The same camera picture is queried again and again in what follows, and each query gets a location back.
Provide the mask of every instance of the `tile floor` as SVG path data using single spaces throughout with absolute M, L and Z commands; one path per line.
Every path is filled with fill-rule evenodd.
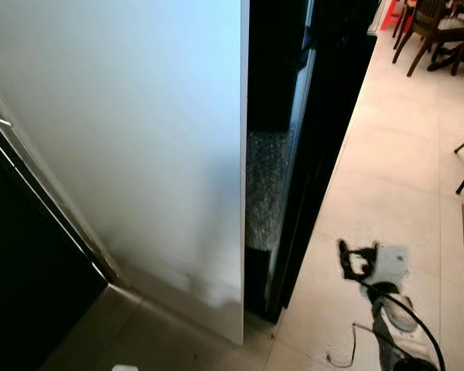
M 448 370 L 464 370 L 464 191 L 454 193 L 464 177 L 464 150 L 452 152 L 464 141 L 464 68 L 457 77 L 448 70 L 428 73 L 425 56 L 407 78 L 419 38 L 410 40 L 396 65 L 392 41 L 391 32 L 380 33 L 292 302 L 278 325 L 246 315 L 238 347 L 110 288 L 41 370 L 108 371 L 117 363 L 141 371 L 333 369 L 326 353 L 348 359 L 351 323 L 371 323 L 357 285 L 341 278 L 340 237 L 352 246 L 377 239 L 409 247 L 404 293 L 439 340 Z M 81 341 L 80 333 L 90 335 Z M 358 334 L 352 369 L 380 369 L 371 334 Z

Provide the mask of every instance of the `black cabinet door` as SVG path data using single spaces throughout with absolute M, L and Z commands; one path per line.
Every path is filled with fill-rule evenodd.
M 2 156 L 0 369 L 36 369 L 106 286 Z

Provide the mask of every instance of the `electric cable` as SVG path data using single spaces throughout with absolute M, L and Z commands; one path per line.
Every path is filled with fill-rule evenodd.
M 425 334 L 428 336 L 428 338 L 432 342 L 433 347 L 435 348 L 435 353 L 436 353 L 436 355 L 438 357 L 438 363 L 440 365 L 440 371 L 445 371 L 445 361 L 443 359 L 443 355 L 442 355 L 442 351 L 440 350 L 440 346 L 438 345 L 437 341 L 435 340 L 435 337 L 433 336 L 432 332 L 429 330 L 428 327 L 426 327 L 426 325 L 423 323 L 423 321 L 411 309 L 406 307 L 404 304 L 399 302 L 399 300 L 397 300 L 396 298 L 394 298 L 391 295 L 387 294 L 386 292 L 383 292 L 383 291 L 377 289 L 372 284 L 367 284 L 365 282 L 362 282 L 361 280 L 359 280 L 357 278 L 356 278 L 356 281 L 359 284 L 361 284 L 362 286 L 364 286 L 365 288 L 367 288 L 368 290 L 376 291 L 376 293 L 379 294 L 380 296 L 383 296 L 384 298 L 386 298 L 386 299 L 394 302 L 395 304 L 397 304 L 399 307 L 404 309 L 412 317 L 412 319 L 414 319 L 421 326 L 421 328 L 423 329 Z
M 388 345 L 394 347 L 395 349 L 397 349 L 398 351 L 400 351 L 402 354 L 404 354 L 405 356 L 409 357 L 409 358 L 414 358 L 413 356 L 411 356 L 408 352 L 406 352 L 405 350 L 403 350 L 401 347 L 399 347 L 397 344 L 394 344 L 392 341 L 390 341 L 389 339 L 387 339 L 385 336 L 379 334 L 378 332 L 375 332 L 373 331 L 371 328 L 369 327 L 366 327 L 365 325 L 361 325 L 360 323 L 357 323 L 357 322 L 354 322 L 352 324 L 352 328 L 353 328 L 353 354 L 352 356 L 350 357 L 350 362 L 346 365 L 340 365 L 340 364 L 337 364 L 335 362 L 333 362 L 333 359 L 332 359 L 332 356 L 330 355 L 330 353 L 326 353 L 326 361 L 333 367 L 336 367 L 337 369 L 349 369 L 350 367 L 353 366 L 354 364 L 354 356 L 356 354 L 356 328 L 360 328 L 362 330 L 365 330 L 365 331 L 368 331 L 368 332 L 371 332 L 373 335 L 375 335 L 377 338 L 383 340 L 384 342 L 386 342 Z

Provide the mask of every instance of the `red stool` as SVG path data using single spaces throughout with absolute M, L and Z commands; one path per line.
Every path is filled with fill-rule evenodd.
M 397 6 L 398 0 L 391 0 L 390 6 L 388 7 L 387 14 L 385 15 L 384 22 L 381 25 L 381 29 L 386 29 L 388 25 L 396 25 L 401 17 L 400 12 L 394 12 Z

